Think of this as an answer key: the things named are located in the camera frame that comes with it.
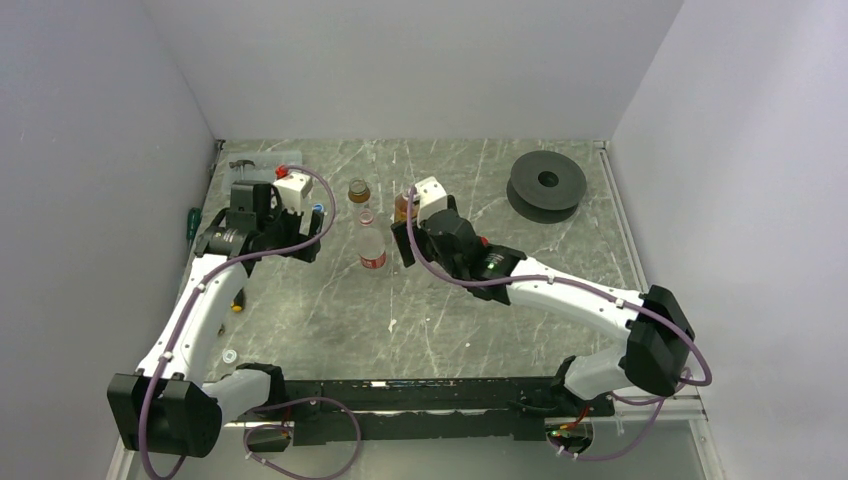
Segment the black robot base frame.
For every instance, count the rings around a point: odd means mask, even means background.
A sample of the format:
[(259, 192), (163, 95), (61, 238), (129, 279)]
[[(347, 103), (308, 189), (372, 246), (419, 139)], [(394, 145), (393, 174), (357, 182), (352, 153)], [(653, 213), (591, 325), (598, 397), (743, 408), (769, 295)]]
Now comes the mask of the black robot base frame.
[(551, 425), (615, 413), (608, 395), (580, 400), (552, 377), (289, 380), (283, 399), (242, 417), (284, 422), (296, 446), (356, 437), (543, 441)]

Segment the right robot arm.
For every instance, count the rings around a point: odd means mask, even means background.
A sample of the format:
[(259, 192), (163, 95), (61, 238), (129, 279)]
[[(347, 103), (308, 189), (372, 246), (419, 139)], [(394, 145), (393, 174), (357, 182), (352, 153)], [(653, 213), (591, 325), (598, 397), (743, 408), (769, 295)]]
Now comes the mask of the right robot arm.
[(550, 392), (553, 406), (564, 415), (623, 388), (661, 399), (699, 383), (688, 361), (701, 362), (703, 356), (679, 303), (664, 287), (639, 292), (567, 275), (521, 251), (487, 242), (451, 208), (421, 223), (401, 216), (391, 232), (405, 266), (421, 263), (481, 300), (558, 315), (611, 340), (604, 350), (561, 362)]

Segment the white tea bottle cap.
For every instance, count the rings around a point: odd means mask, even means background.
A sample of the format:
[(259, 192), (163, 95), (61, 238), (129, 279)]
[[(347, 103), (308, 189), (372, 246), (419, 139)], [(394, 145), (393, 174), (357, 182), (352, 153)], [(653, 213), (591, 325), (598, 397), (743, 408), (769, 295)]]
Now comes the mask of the white tea bottle cap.
[(221, 354), (221, 360), (225, 365), (232, 365), (238, 360), (238, 353), (233, 349), (226, 349)]

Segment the ribbed coffee latte bottle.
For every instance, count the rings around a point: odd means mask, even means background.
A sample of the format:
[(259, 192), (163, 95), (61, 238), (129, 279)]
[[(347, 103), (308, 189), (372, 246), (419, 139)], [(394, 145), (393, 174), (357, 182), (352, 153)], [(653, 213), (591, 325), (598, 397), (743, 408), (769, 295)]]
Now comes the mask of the ribbed coffee latte bottle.
[(349, 182), (347, 197), (352, 205), (352, 213), (355, 217), (370, 208), (371, 190), (363, 178), (354, 178)]

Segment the gold red tea bottle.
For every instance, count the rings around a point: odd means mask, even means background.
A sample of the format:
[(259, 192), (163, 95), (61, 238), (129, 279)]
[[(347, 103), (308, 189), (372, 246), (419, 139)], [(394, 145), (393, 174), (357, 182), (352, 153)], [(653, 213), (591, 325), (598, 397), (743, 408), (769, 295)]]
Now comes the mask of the gold red tea bottle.
[(412, 217), (416, 218), (419, 210), (419, 199), (417, 196), (410, 197), (408, 191), (403, 191), (395, 197), (393, 222), (406, 222), (408, 218), (408, 207), (412, 207)]

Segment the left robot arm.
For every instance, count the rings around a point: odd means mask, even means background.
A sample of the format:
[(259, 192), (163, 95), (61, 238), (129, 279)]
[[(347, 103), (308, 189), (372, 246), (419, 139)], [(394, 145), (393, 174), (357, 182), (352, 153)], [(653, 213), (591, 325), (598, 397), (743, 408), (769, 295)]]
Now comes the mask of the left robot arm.
[(307, 197), (312, 177), (237, 180), (230, 203), (197, 236), (189, 279), (149, 353), (131, 374), (116, 374), (107, 399), (129, 450), (202, 458), (222, 427), (252, 410), (264, 420), (287, 406), (280, 367), (245, 363), (212, 383), (208, 361), (225, 313), (244, 294), (259, 253), (313, 262), (324, 216)]

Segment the clear bottle red label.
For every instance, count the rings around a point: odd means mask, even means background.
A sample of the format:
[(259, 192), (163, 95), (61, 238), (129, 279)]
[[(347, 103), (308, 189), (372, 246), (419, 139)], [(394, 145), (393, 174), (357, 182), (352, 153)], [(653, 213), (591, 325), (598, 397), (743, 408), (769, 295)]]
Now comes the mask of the clear bottle red label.
[(376, 226), (375, 215), (371, 210), (363, 209), (357, 220), (355, 240), (360, 264), (369, 270), (381, 269), (387, 261), (386, 244)]

